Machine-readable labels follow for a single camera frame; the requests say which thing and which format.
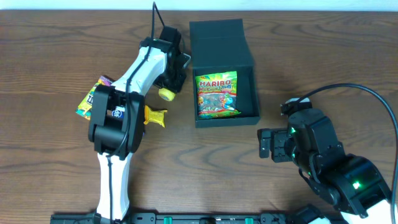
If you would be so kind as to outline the yellow candy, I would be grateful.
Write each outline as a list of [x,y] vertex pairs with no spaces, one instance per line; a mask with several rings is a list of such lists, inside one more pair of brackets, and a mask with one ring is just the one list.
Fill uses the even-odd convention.
[[167,110],[152,110],[149,106],[144,107],[144,124],[157,123],[163,128],[165,127],[165,114]]

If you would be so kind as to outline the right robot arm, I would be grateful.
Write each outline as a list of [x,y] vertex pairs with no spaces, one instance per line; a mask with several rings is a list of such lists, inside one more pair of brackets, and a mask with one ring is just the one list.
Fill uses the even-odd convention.
[[392,205],[392,190],[367,158],[345,153],[333,123],[315,108],[288,115],[287,127],[259,129],[259,156],[292,162],[311,190],[339,212],[370,216],[380,202]]

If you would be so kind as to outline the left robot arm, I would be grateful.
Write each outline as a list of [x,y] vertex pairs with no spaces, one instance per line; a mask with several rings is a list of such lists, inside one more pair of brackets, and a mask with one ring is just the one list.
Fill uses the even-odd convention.
[[129,210],[129,166],[144,135],[145,96],[151,86],[179,93],[190,56],[180,50],[181,33],[165,26],[147,37],[127,72],[93,94],[88,139],[101,168],[101,191],[93,223],[121,223]]

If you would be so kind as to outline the yellow Mentos gum bottle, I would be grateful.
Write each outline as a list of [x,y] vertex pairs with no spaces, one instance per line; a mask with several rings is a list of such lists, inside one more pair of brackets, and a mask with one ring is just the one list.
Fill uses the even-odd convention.
[[176,95],[174,92],[172,92],[166,88],[160,88],[158,91],[158,94],[165,101],[172,101]]

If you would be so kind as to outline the Haribo gummy candy bag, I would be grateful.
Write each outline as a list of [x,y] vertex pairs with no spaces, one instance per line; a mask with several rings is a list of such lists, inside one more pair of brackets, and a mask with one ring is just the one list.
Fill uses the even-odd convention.
[[199,119],[227,118],[239,115],[237,71],[211,73],[195,77]]

